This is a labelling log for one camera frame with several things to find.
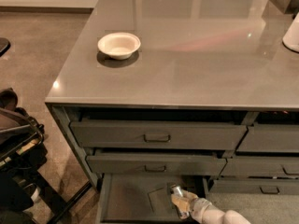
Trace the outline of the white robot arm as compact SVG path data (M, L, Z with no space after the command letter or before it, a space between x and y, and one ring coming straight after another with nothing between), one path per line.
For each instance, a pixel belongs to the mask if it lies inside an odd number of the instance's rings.
M188 212L199 224L251 224L236 211L221 211L209 200L186 190L182 191L181 196L172 194L171 202L181 212Z

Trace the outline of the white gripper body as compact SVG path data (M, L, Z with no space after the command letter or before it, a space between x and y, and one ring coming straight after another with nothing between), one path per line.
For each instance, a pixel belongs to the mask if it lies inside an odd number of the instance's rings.
M190 202L191 217L197 222L209 222L211 220L209 209L212 203L204 198L195 198Z

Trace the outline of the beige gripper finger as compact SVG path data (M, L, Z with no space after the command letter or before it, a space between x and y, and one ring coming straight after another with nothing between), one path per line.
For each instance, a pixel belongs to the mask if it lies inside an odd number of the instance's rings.
M195 193L188 192L187 190L182 190L183 197L187 198L188 200L198 199L198 196Z
M186 219L190 216L190 204L186 197L177 194L172 194L171 202L177 208L178 216L181 219Z

